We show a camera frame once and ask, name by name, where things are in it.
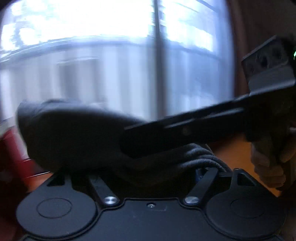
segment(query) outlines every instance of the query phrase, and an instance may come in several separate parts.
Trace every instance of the hand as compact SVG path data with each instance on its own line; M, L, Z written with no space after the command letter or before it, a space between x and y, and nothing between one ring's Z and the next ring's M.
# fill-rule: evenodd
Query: hand
M282 163L289 161L296 153L296 128L290 128L290 135L280 153L279 159ZM251 162L254 164L254 171L260 179L270 188L279 188L286 181L286 176L280 165L270 167L269 159L261 154L252 145Z

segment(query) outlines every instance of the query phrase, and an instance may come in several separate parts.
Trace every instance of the black circular cover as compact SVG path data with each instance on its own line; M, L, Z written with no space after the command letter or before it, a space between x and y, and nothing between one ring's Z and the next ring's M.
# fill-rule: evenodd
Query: black circular cover
M94 201L72 188L47 187L27 196L17 208L17 220L42 238L62 238L87 227L94 219Z
M238 190L211 198L206 215L218 231L241 240L272 235L285 221L284 210L275 197L254 196Z

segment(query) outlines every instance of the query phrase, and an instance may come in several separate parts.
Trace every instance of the black fabric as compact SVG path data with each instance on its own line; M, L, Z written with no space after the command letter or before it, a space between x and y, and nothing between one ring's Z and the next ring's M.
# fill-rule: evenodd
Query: black fabric
M79 102L23 102L17 120L28 155L52 172L61 167L71 171L110 168L134 185L149 186L192 168L231 171L207 145L189 144L132 159L120 151L119 137L125 127L144 121Z

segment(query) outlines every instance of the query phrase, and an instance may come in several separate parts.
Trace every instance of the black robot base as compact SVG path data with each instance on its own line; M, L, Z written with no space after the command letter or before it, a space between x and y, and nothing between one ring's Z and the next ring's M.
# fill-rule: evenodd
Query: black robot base
M283 240L284 208L242 169L207 169L183 197L124 196L103 179L53 175L18 206L22 241Z

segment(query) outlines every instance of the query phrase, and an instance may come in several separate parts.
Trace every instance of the human hand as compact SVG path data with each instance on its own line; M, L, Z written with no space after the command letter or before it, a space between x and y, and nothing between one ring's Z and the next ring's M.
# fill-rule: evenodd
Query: human hand
M290 128L290 135L288 136L283 150L279 155L282 163L289 161L296 153L296 128ZM255 166L255 173L260 179L270 188L279 188L286 181L286 176L280 165L270 167L269 159L256 150L252 145L251 162Z

